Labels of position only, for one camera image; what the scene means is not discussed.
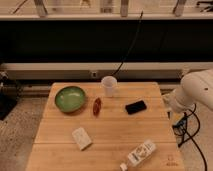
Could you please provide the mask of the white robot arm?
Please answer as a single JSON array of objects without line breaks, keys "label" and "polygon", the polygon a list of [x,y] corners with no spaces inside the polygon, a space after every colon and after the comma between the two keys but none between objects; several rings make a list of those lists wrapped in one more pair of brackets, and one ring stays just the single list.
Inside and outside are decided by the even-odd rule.
[{"label": "white robot arm", "polygon": [[163,95],[163,100],[176,113],[186,111],[196,102],[213,111],[213,69],[186,74],[174,90]]}]

